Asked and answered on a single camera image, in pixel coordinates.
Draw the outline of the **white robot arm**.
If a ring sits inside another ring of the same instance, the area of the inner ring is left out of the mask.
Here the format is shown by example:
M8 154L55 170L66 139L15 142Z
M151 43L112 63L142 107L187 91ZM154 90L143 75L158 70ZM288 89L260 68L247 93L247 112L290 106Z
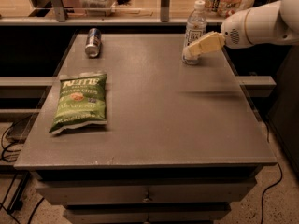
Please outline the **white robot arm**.
M258 44L297 45L299 42L299 0L278 0L236 12L225 19L221 31L209 32L185 47L187 60L221 50L244 49Z

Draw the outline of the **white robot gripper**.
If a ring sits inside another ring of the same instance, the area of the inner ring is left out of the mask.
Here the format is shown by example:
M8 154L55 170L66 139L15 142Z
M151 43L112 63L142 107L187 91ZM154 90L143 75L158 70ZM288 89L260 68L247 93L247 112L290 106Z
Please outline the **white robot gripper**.
M236 12L226 18L221 25L221 33L209 32L193 41L183 49L182 55L187 60L198 58L202 54L221 50L224 45L230 49L249 48L246 31L246 18L249 9Z

